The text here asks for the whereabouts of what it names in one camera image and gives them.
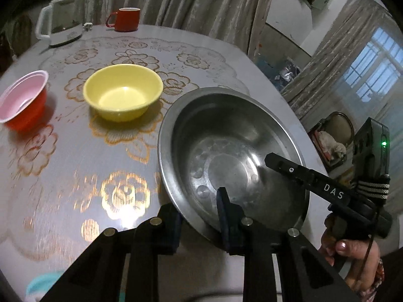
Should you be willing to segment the person's right hand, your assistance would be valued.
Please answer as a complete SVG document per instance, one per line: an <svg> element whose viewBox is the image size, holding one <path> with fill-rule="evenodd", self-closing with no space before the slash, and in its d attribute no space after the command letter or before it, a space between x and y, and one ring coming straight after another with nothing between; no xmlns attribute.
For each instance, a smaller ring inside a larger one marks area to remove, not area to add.
<svg viewBox="0 0 403 302"><path fill-rule="evenodd" d="M381 252L376 242L340 240L332 236L329 228L324 231L318 250L333 266L335 256L351 259L351 266L345 277L347 285L355 292L367 291L375 281Z"/></svg>

